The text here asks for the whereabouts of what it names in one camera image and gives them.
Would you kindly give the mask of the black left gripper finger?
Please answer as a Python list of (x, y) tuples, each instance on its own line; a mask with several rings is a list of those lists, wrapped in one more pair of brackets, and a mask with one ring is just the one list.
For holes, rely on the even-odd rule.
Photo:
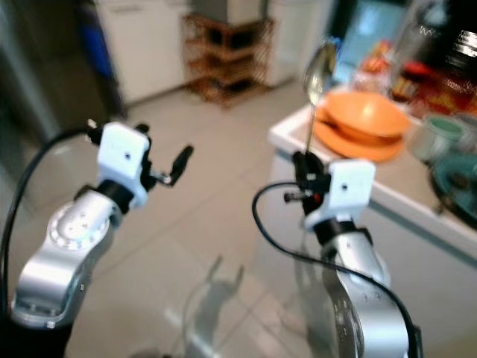
[(171, 164), (171, 171), (169, 173), (169, 186), (174, 186), (181, 178), (186, 170), (188, 161), (194, 153), (194, 147), (191, 145), (185, 146), (176, 157), (173, 164)]

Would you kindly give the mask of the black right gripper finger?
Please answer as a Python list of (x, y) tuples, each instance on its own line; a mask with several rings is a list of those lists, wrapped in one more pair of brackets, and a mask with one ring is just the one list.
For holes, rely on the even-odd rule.
[(323, 161), (309, 151), (297, 151), (291, 160), (295, 168), (295, 182), (303, 193), (314, 194), (320, 189), (320, 178), (323, 177)]

